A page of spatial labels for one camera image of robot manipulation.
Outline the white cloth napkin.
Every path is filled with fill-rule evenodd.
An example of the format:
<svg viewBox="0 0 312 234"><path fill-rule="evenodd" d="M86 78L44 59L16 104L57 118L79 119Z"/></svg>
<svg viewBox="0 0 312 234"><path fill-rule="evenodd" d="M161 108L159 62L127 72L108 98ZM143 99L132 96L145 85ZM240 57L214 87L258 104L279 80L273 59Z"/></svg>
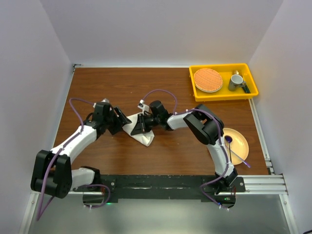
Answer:
<svg viewBox="0 0 312 234"><path fill-rule="evenodd" d="M123 130L133 139L141 143L142 145L148 147L151 145L152 141L154 140L154 132L150 131L147 133L139 133L137 135L131 135L131 131L134 129L136 123L137 123L137 114L133 114L130 116L127 116L127 118L132 122L130 124L124 125L122 128Z"/></svg>

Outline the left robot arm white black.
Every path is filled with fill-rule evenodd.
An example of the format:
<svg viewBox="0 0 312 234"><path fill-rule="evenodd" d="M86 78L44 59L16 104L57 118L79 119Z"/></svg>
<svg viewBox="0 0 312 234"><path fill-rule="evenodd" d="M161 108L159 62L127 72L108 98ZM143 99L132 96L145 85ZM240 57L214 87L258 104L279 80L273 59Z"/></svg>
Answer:
<svg viewBox="0 0 312 234"><path fill-rule="evenodd" d="M85 186L96 191L101 186L97 169L72 169L77 156L106 131L112 135L122 131L131 121L118 108L108 102L96 102L94 111L81 122L77 130L63 143L36 155L31 189L57 198L64 198L74 188Z"/></svg>

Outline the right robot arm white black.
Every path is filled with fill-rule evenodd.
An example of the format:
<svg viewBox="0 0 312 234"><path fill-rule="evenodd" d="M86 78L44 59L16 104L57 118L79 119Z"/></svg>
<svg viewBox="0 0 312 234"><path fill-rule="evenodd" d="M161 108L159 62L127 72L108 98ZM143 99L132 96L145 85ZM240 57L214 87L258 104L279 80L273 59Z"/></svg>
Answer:
<svg viewBox="0 0 312 234"><path fill-rule="evenodd" d="M200 104L183 113L172 114L159 100L151 102L150 105L141 100L138 108L142 112L130 116L132 123L125 126L125 131L131 137L149 146L154 139L152 129L156 126L166 131L188 127L196 139L207 147L214 163L216 178L205 182L202 187L217 184L220 190L227 192L234 186L238 173L225 147L224 123L205 105Z"/></svg>

